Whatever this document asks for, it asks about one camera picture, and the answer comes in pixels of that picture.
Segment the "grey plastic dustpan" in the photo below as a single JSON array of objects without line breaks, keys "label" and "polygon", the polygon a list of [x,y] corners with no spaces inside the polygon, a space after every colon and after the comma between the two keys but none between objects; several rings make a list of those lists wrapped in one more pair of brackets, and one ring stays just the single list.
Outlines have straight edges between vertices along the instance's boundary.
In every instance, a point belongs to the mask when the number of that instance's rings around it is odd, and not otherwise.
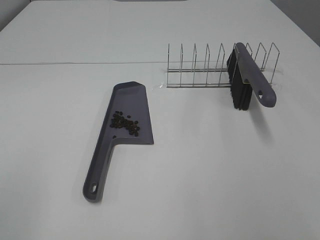
[{"label": "grey plastic dustpan", "polygon": [[153,145],[154,138],[146,87],[136,81],[115,85],[83,184],[91,203],[102,200],[116,145]]}]

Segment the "pile of coffee beans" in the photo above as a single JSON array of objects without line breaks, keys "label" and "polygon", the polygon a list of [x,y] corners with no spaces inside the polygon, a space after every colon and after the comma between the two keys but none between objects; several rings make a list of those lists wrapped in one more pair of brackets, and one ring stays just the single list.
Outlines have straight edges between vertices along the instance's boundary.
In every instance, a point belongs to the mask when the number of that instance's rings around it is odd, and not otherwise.
[{"label": "pile of coffee beans", "polygon": [[141,130],[138,120],[133,120],[131,115],[125,115],[123,111],[116,110],[109,124],[113,129],[125,129],[129,135],[138,137]]}]

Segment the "grey hand brush black bristles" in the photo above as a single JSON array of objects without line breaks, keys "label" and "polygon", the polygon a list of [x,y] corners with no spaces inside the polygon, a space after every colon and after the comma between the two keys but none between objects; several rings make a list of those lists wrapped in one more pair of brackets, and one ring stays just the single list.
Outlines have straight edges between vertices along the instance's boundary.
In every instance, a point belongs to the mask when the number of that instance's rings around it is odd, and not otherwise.
[{"label": "grey hand brush black bristles", "polygon": [[227,60],[227,72],[235,109],[247,111],[252,94],[264,107],[273,108],[276,105],[275,91],[242,42],[234,45]]}]

